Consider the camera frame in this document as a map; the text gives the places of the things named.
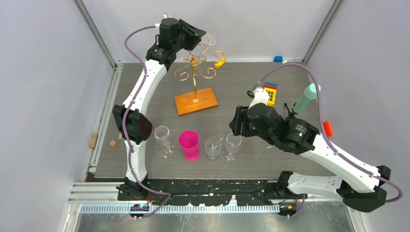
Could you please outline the clear ribbed wine glass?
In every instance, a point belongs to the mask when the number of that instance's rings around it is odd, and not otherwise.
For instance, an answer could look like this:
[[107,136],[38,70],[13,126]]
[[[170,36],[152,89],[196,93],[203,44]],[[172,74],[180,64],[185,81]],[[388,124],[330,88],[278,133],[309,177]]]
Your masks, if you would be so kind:
[[221,140],[216,137],[210,137],[205,142],[205,152],[209,159],[216,159],[221,152]]

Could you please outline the pink plastic wine glass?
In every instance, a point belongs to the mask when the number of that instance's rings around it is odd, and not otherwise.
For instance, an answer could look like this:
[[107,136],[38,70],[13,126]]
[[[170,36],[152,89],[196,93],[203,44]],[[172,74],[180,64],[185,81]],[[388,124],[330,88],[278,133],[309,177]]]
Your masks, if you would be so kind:
[[196,161],[199,159],[201,152],[199,149],[199,135],[193,130],[183,131],[178,138],[184,157],[188,161]]

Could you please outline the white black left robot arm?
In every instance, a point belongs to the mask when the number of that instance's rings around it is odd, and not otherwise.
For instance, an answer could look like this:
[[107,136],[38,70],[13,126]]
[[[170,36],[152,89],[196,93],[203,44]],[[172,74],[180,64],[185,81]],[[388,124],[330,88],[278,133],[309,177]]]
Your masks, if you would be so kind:
[[146,141],[153,125],[146,117],[148,104],[162,78],[166,75],[180,50],[192,51],[207,34],[182,19],[168,17],[159,24],[132,32],[135,35],[147,29],[157,29],[154,44],[147,50],[145,59],[135,57],[142,64],[142,72],[131,93],[120,105],[113,106],[113,116],[118,131],[122,134],[127,151],[127,171],[123,192],[137,200],[143,200],[148,187],[143,184],[147,177],[145,166]]

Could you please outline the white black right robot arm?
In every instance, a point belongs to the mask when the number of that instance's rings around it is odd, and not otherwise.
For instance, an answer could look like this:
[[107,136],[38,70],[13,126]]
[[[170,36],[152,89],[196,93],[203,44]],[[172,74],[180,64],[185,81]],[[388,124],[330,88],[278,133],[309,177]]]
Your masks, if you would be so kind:
[[333,176],[302,175],[282,171],[275,184],[278,196],[315,194],[342,200],[360,212],[372,212],[387,203],[387,192],[381,186],[389,180],[387,166],[368,165],[356,158],[348,163],[329,146],[323,134],[307,121],[289,113],[283,118],[263,103],[238,106],[229,124],[235,136],[257,136],[276,148],[312,160]]

